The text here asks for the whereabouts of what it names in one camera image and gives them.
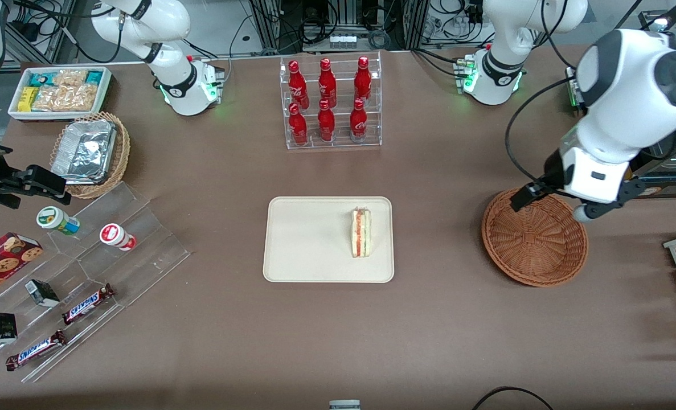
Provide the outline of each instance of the clear plastic tray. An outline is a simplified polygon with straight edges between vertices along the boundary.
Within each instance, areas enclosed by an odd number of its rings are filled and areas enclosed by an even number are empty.
[[[355,73],[358,71],[358,58],[368,57],[368,70],[371,72],[371,98],[366,104],[366,140],[363,143],[354,143],[350,138],[350,113],[353,111]],[[320,60],[324,55],[299,55],[291,58],[281,58],[280,88],[282,99],[282,115],[285,117],[285,140],[288,149],[309,148],[356,148],[379,146],[383,142],[382,128],[382,89],[381,89],[381,55],[378,52],[363,52],[362,54],[330,54],[330,65],[335,74],[338,85],[338,104],[333,108],[335,114],[335,138],[332,142],[324,142],[320,138],[317,114],[320,101],[317,81],[320,77]],[[290,132],[290,112],[288,107],[292,102],[290,95],[290,72],[286,65],[291,60],[300,64],[300,71],[307,81],[307,95],[310,98],[310,107],[302,114],[307,122],[308,143],[298,146]]]
[[[80,230],[74,236],[52,231],[44,249],[51,255],[31,272],[19,277],[0,294],[0,311],[17,317],[18,339],[11,345],[0,345],[1,370],[5,371],[8,356],[50,337],[64,329],[69,343],[36,358],[13,372],[22,382],[36,381],[62,361],[92,333],[114,315],[130,306],[151,286],[189,256],[173,233],[164,228],[147,207],[148,201],[121,182],[106,195],[94,200],[75,215]],[[99,228],[118,223],[137,237],[137,246],[129,252],[99,241]],[[24,284],[31,278],[49,283],[61,302],[52,308],[36,305]],[[62,314],[92,295],[106,283],[117,292],[77,322],[65,326]]]

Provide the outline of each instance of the foil container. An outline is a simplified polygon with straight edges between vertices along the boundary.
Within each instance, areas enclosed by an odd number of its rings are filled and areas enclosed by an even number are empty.
[[[51,171],[68,185],[103,184],[108,179],[116,135],[116,125],[108,120],[67,125]]]

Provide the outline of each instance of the wicker basket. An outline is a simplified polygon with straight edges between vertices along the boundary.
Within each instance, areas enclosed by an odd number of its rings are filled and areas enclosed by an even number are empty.
[[[130,155],[130,137],[128,130],[122,125],[121,120],[108,112],[98,112],[98,114],[88,115],[78,118],[75,122],[108,120],[114,122],[117,126],[116,140],[114,141],[114,156],[110,162],[109,176],[103,184],[100,185],[67,185],[67,192],[77,198],[94,199],[110,192],[122,180],[125,174],[125,168],[128,166],[128,155]],[[49,167],[54,163],[54,158],[59,150],[59,143],[62,141],[64,130],[59,133],[57,142],[54,143],[54,150],[49,158]]]
[[[517,191],[500,192],[484,212],[482,240],[489,256],[526,285],[556,286],[571,280],[588,256],[585,228],[554,195],[513,211],[510,197]]]

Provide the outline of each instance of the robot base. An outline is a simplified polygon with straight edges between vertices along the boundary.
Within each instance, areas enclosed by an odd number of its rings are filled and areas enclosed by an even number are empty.
[[[216,72],[213,65],[202,61],[192,61],[196,68],[196,81],[181,98],[169,96],[163,88],[163,96],[174,111],[181,115],[196,115],[212,106],[221,103],[224,89],[224,72]]]
[[[518,89],[522,73],[515,79],[514,84],[504,86],[495,84],[482,68],[482,57],[486,53],[487,50],[478,50],[475,54],[465,55],[462,63],[454,64],[454,73],[465,76],[457,78],[457,91],[473,96],[482,104],[499,105],[509,100],[512,93]]]

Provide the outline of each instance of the red cookie box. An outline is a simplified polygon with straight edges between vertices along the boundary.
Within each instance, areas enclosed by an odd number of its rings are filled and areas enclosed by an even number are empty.
[[[39,242],[16,233],[0,238],[0,285],[44,252]]]

